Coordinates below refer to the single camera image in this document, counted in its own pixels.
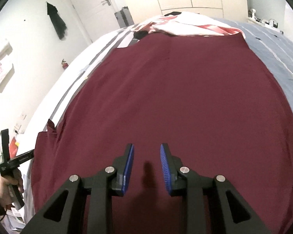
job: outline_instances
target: maroon shirt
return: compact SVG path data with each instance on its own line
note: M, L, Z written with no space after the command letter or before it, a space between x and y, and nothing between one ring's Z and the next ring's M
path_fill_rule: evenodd
M273 233L293 222L293 114L241 34L150 34L114 49L57 128L38 135L35 210L70 175L94 175L133 143L128 192L113 198L116 233L178 233L180 198L165 190L163 142L200 175L224 175Z

